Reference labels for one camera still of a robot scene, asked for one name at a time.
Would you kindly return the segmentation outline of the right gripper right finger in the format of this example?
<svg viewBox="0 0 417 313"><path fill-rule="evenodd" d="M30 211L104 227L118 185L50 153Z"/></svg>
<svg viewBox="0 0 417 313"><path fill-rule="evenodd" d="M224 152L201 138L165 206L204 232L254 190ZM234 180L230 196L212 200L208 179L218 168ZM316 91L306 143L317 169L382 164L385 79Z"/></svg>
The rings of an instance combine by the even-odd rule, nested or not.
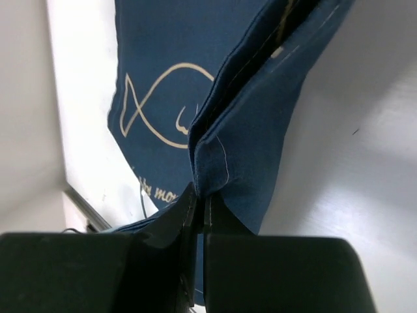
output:
<svg viewBox="0 0 417 313"><path fill-rule="evenodd" d="M334 237L253 234L219 194L205 203L207 312L372 312L354 248Z"/></svg>

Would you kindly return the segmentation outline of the blue fish placemat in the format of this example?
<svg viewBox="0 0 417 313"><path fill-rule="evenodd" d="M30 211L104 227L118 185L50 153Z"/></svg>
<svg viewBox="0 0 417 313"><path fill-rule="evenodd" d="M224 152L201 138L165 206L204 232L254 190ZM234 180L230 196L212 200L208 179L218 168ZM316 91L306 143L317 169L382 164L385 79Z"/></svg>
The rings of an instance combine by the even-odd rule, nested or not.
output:
<svg viewBox="0 0 417 313"><path fill-rule="evenodd" d="M258 232L304 80L352 1L116 1L108 128L158 209L192 183Z"/></svg>

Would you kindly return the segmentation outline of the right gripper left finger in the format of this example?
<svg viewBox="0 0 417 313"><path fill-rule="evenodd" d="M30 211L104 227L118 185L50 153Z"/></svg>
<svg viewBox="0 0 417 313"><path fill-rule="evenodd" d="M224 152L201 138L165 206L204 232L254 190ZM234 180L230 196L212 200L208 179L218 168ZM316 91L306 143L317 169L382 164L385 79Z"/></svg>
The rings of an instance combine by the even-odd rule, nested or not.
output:
<svg viewBox="0 0 417 313"><path fill-rule="evenodd" d="M186 312L193 186L139 231L5 233L2 312Z"/></svg>

